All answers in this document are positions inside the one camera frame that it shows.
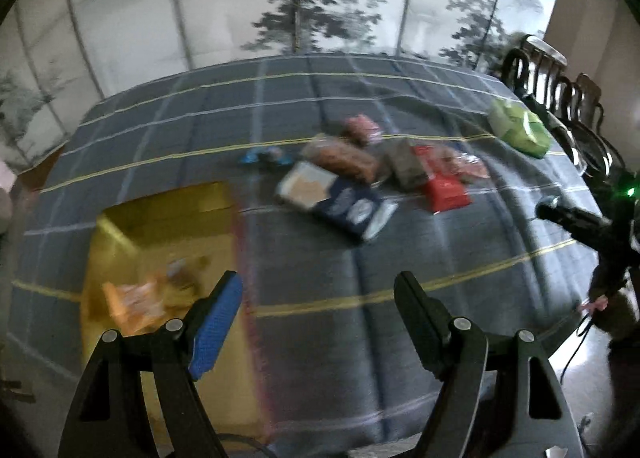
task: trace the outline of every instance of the black cable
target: black cable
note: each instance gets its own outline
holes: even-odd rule
[[[578,433],[578,436],[580,437],[580,443],[582,444],[582,448],[584,449],[584,453],[587,455],[587,458],[595,458],[595,455],[591,452],[591,449],[589,449],[590,444],[584,441],[584,436],[581,433]]]
[[[580,330],[580,327],[584,324],[584,320],[585,319],[590,319],[590,317],[588,315],[585,315],[582,318],[582,320],[580,321],[580,324],[578,324],[578,327],[575,329],[575,334],[578,337],[582,337],[582,340],[580,341],[580,344],[578,344],[578,347],[575,348],[574,354],[569,358],[569,360],[567,361],[566,365],[564,366],[564,369],[562,370],[562,373],[560,374],[560,385],[561,386],[564,383],[564,374],[566,373],[567,368],[569,367],[569,364],[571,364],[571,361],[574,360],[575,354],[578,352],[578,350],[582,346],[582,343],[587,338],[587,334],[589,333],[589,330],[593,326],[593,319],[590,319],[590,321],[587,323],[587,327],[584,330],[582,330],[582,332],[578,333],[578,330]]]
[[[260,451],[267,458],[278,458],[277,454],[274,453],[267,446],[262,445],[254,438],[249,438],[248,436],[241,436],[239,434],[231,434],[231,433],[220,433],[218,436],[218,440],[228,441],[228,442],[238,442],[248,445],[249,447],[253,447],[255,450]]]

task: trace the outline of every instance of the snack package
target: snack package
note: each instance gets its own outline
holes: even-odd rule
[[[414,152],[429,176],[427,183],[422,186],[422,192],[427,196],[434,213],[459,209],[471,203],[465,187],[458,176],[452,173],[453,167],[441,157],[442,149],[433,145],[418,145],[414,147]]]
[[[380,126],[363,113],[344,121],[344,133],[360,145],[369,145],[382,140]]]
[[[412,191],[427,182],[427,173],[406,138],[394,138],[385,144],[386,157],[402,189]]]
[[[420,158],[421,149],[427,146],[416,146],[414,152]],[[463,183],[475,179],[488,179],[489,171],[482,160],[472,154],[458,151],[448,145],[430,145],[430,164],[432,168],[446,175],[456,176]]]
[[[494,100],[488,119],[495,136],[524,154],[543,158],[551,147],[542,120],[523,105]]]
[[[339,138],[318,134],[302,150],[312,164],[366,184],[376,181],[379,162],[375,157]]]
[[[158,282],[153,279],[119,286],[106,282],[102,290],[111,318],[126,337],[155,330],[168,320]]]
[[[367,186],[305,161],[289,171],[276,193],[286,202],[327,219],[363,241],[372,239],[398,207]]]

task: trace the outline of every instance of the gray tablecloth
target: gray tablecloth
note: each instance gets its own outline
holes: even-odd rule
[[[282,458],[332,456],[418,432],[439,384],[421,368],[392,302],[399,271],[414,272],[453,314],[511,334],[563,318],[586,294],[596,264],[559,227],[532,220],[547,195],[595,211],[580,176],[555,142],[537,160],[488,134],[495,98],[515,100],[486,75],[341,54],[233,62],[115,95],[90,111],[30,219],[12,336],[79,375],[74,301],[98,213],[228,180],[245,225],[244,279],[257,305]],[[360,112],[386,134],[479,155],[491,183],[470,188],[470,206],[439,215],[427,212],[424,197],[382,186],[399,208],[372,243],[358,245],[278,204],[273,193],[284,171],[239,164],[256,145],[282,145],[295,156],[305,139]],[[62,293],[50,297],[51,289]]]

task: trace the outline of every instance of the metal screw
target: metal screw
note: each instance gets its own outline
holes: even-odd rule
[[[106,343],[112,343],[118,338],[118,332],[116,330],[107,330],[102,334],[102,340]]]
[[[177,332],[182,328],[182,321],[180,319],[171,319],[167,321],[164,327],[168,332]]]
[[[464,317],[457,317],[456,319],[453,319],[453,326],[455,326],[458,330],[470,330],[471,321]]]
[[[521,341],[524,341],[526,343],[532,343],[534,340],[536,340],[536,338],[533,336],[533,333],[531,333],[529,330],[521,330],[520,333],[518,333],[518,337],[520,337]]]

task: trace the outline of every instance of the yellow box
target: yellow box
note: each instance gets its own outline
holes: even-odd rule
[[[237,270],[236,212],[226,183],[175,189],[106,209],[97,220],[80,305],[84,363],[105,330],[116,329],[102,283],[136,284],[150,272],[184,257],[207,256],[202,294],[225,270]],[[238,311],[216,365],[196,382],[202,405],[218,433],[264,441],[268,416],[260,406],[259,380],[249,342],[249,319]],[[168,443],[151,373],[142,374],[145,404],[156,443]]]

